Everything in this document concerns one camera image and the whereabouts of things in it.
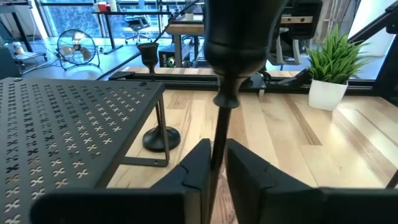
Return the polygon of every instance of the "black chair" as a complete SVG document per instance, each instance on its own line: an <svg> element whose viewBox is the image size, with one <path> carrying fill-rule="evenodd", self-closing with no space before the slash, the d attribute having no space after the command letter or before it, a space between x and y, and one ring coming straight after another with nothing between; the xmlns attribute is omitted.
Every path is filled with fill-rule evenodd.
<svg viewBox="0 0 398 224"><path fill-rule="evenodd" d="M146 38L149 41L152 42L151 38L146 36L146 35L142 35L139 33L140 30L145 29L147 27L150 27L149 22L147 20L147 18L145 16L126 16L124 18L124 21L127 22L129 24L129 27L136 32L133 36L127 38L126 40L124 40L124 42L127 44L128 40L131 39L137 39L136 41L136 45L138 45L138 43L141 41L141 38Z"/></svg>

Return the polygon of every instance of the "green plant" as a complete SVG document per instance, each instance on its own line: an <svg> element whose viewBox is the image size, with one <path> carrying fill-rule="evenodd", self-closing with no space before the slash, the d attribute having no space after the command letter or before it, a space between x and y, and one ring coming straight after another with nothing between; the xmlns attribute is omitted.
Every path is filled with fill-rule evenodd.
<svg viewBox="0 0 398 224"><path fill-rule="evenodd" d="M314 80L345 84L359 68L367 64L359 52L365 44L348 42L348 34L339 37L338 27L328 34L325 46L309 50L311 66L308 67Z"/></svg>

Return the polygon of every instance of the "wooden table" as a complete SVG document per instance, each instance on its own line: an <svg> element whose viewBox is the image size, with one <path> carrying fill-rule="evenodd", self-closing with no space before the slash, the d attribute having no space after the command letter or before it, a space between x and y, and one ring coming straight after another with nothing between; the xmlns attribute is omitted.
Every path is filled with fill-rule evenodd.
<svg viewBox="0 0 398 224"><path fill-rule="evenodd" d="M160 70L195 73L189 68ZM170 152L170 165L161 169L121 165L108 187L150 187L201 138L214 140L215 94L166 90L167 125L177 128L182 138ZM345 96L334 112L309 107L308 95L240 93L239 100L228 137L308 185L384 188L397 170L398 108L380 97ZM145 130L155 125L153 111L129 156L162 157L144 149L140 141Z"/></svg>

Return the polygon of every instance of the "white wall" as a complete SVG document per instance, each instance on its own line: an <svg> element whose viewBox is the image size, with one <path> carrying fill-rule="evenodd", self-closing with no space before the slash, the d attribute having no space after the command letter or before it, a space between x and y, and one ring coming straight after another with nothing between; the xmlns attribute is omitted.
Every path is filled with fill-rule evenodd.
<svg viewBox="0 0 398 224"><path fill-rule="evenodd" d="M362 0L355 16L353 26L349 32L349 37L383 14L386 8L395 1L396 0ZM387 54L393 38L394 35L388 34L386 29L383 29L368 39L366 43L370 44L363 47L361 51L365 52L368 56L382 57Z"/></svg>

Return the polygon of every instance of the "perforated metal panel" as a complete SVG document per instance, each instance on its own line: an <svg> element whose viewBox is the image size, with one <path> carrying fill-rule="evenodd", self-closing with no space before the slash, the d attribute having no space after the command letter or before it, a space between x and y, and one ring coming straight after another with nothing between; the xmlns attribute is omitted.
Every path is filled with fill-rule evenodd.
<svg viewBox="0 0 398 224"><path fill-rule="evenodd" d="M1 80L0 223L28 223L32 202L51 190L105 187L163 91L161 83Z"/></svg>

